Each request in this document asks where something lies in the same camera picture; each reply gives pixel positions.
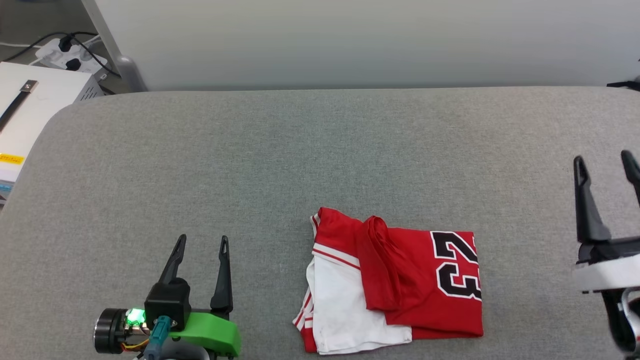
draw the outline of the power strip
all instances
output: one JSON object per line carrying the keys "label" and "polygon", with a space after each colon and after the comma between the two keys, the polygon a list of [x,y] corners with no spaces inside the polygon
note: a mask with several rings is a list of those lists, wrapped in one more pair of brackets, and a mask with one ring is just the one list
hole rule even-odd
{"label": "power strip", "polygon": [[[93,74],[96,81],[107,78],[107,70],[105,70],[91,54],[84,50],[80,45],[73,45],[67,52],[63,52],[59,47],[60,39],[53,39],[46,45],[36,51],[36,56],[40,59],[42,65],[63,70],[73,70],[78,72],[87,72]],[[107,65],[107,59],[95,55],[100,62]]]}

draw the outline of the gray fabric surface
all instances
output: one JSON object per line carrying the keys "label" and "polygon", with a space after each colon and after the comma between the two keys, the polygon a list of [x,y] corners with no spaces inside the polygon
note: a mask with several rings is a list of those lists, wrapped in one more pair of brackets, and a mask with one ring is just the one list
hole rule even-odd
{"label": "gray fabric surface", "polygon": [[94,352],[95,319],[141,306],[181,233],[195,307],[230,238],[242,358],[305,357],[291,319],[308,217],[329,206],[474,231],[483,286],[483,338],[344,358],[617,359],[600,297],[570,276],[572,159],[585,156],[613,233],[640,233],[619,158],[640,156],[639,117],[640,95],[611,88],[166,92],[70,106],[0,213],[2,358],[130,357]]}

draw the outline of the yellow wire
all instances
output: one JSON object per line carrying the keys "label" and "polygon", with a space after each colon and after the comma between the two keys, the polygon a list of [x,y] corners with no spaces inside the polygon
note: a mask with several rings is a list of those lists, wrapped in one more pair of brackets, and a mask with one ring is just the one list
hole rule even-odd
{"label": "yellow wire", "polygon": [[122,343],[122,347],[124,347],[125,349],[129,350],[132,348],[137,348],[137,347],[141,347],[143,345],[146,345],[149,342],[149,339],[142,341],[141,343],[137,344],[137,345],[124,345],[124,343]]}

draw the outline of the jersey sleeve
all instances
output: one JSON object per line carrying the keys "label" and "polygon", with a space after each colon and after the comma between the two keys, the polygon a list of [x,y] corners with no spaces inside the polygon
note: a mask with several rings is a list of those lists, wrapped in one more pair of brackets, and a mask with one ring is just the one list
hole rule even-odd
{"label": "jersey sleeve", "polygon": [[367,309],[397,311],[424,302],[433,289],[428,279],[390,236],[384,220],[367,219],[356,234]]}

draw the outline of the gray floor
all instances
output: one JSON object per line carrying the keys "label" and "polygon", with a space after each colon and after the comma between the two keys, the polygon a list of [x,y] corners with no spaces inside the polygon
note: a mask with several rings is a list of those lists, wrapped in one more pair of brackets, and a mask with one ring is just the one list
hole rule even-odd
{"label": "gray floor", "polygon": [[[55,31],[95,32],[81,0],[0,0],[0,42],[31,44],[43,35]],[[20,50],[21,48],[0,45],[0,60]],[[111,61],[102,44],[96,45],[93,51]],[[35,50],[30,51],[12,62],[30,63],[36,59],[34,54]],[[109,76],[100,84],[116,94],[129,92],[127,85],[114,76]]]}

